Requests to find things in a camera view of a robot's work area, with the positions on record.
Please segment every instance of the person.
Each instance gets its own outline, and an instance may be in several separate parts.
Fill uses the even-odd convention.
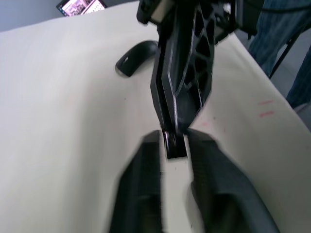
[[[263,8],[288,9],[311,5],[311,0],[265,0]],[[267,76],[270,76],[279,50],[292,36],[311,24],[311,10],[275,14],[261,12],[257,35],[248,49]],[[306,106],[311,100],[311,46],[286,97],[292,108]]]

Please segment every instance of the computer monitor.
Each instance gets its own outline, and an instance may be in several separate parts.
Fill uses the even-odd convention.
[[[106,8],[102,0],[63,0],[57,9],[66,17],[84,15]]]

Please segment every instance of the computer mouse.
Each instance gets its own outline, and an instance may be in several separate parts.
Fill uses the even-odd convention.
[[[146,60],[156,55],[157,50],[157,42],[153,40],[143,41],[135,45],[118,60],[116,72],[131,77]]]

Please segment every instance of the table surface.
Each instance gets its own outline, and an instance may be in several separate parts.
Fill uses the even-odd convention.
[[[0,232],[109,228],[118,177],[159,129],[153,63],[131,78],[114,70],[133,45],[158,38],[138,24],[137,6],[0,33]],[[212,93],[192,128],[218,140],[282,233],[310,232],[311,134],[234,34],[215,50]],[[162,169],[165,229],[199,232],[187,160],[162,154]]]

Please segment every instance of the chair leg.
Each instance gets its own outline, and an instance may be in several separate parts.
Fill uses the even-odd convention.
[[[286,55],[288,54],[288,52],[291,50],[292,46],[294,45],[294,43],[296,42],[296,40],[298,39],[298,37],[300,36],[300,33],[297,33],[296,35],[294,35],[293,38],[290,39],[290,41],[287,43],[287,47],[284,50],[284,52],[282,53],[282,55],[280,56],[280,58],[278,59],[278,61],[276,62],[276,64],[274,65],[272,72],[269,76],[269,79],[272,78],[272,76],[274,75],[274,73],[276,72],[277,68],[280,66],[280,64],[282,63],[282,61],[284,60],[284,58],[286,57]]]

